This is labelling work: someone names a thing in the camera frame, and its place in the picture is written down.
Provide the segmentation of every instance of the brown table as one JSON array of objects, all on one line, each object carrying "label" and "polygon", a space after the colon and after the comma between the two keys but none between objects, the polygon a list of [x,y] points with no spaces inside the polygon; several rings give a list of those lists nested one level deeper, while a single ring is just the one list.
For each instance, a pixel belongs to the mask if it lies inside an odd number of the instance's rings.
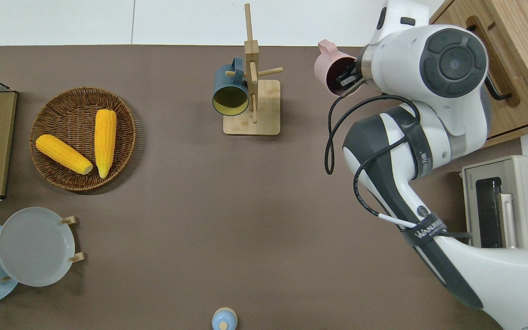
[{"label": "brown table", "polygon": [[[271,78],[281,81],[279,136],[222,132],[212,75],[242,54],[239,46],[0,47],[0,81],[19,92],[0,224],[30,206],[76,215],[87,256],[56,284],[19,284],[0,301],[0,329],[207,330],[224,306],[242,330],[499,328],[457,302],[393,225],[363,210],[339,150],[335,174],[325,174],[333,97],[314,79],[316,48],[260,49],[261,67],[285,69]],[[44,180],[28,144],[40,108],[79,86],[121,96],[140,126],[125,172],[87,194]],[[373,95],[361,90],[337,115]],[[393,104],[352,115],[336,146],[356,119]],[[451,230],[465,230],[457,171],[520,153],[518,140],[498,144],[412,186]]]}]

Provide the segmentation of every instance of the mug handle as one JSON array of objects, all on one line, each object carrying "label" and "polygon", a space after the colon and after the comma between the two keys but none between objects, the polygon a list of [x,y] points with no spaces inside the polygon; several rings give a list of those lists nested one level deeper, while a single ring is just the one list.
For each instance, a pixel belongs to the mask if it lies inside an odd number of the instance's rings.
[{"label": "mug handle", "polygon": [[319,46],[319,51],[321,54],[328,55],[329,57],[333,56],[333,54],[335,54],[337,51],[336,44],[327,39],[321,40],[317,46]]},{"label": "mug handle", "polygon": [[231,71],[235,71],[235,75],[233,75],[233,84],[240,84],[243,79],[243,59],[236,57],[233,58],[233,62],[231,62]]}]

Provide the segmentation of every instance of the drawer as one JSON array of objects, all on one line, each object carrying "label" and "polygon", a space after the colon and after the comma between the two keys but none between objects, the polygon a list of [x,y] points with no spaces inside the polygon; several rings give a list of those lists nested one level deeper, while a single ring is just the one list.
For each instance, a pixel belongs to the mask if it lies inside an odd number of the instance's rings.
[{"label": "drawer", "polygon": [[431,23],[471,29],[484,41],[489,72],[506,100],[494,100],[486,146],[528,134],[528,0],[446,0]]}]

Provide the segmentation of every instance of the wicker basket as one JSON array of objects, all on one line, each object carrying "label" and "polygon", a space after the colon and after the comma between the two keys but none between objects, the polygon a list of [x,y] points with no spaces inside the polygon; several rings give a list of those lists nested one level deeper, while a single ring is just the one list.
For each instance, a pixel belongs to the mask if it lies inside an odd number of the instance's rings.
[{"label": "wicker basket", "polygon": [[[99,177],[95,164],[95,115],[99,109],[113,110],[117,115],[115,155],[106,178]],[[80,152],[93,163],[93,170],[80,175],[48,158],[35,146],[42,134],[52,134]],[[136,122],[126,103],[119,96],[94,87],[71,89],[48,101],[30,132],[30,154],[40,174],[55,186],[73,192],[97,188],[115,178],[128,163],[135,144]]]}]

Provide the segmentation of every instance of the corn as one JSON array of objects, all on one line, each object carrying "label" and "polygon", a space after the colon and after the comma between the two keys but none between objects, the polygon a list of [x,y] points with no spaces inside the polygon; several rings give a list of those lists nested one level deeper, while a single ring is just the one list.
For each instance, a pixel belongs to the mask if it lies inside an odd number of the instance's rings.
[{"label": "corn", "polygon": [[40,135],[36,139],[36,148],[57,163],[80,175],[86,175],[93,169],[93,164],[88,159],[56,136],[50,134]]},{"label": "corn", "polygon": [[95,117],[95,163],[99,176],[105,178],[113,164],[116,148],[117,116],[115,111],[101,109]]}]

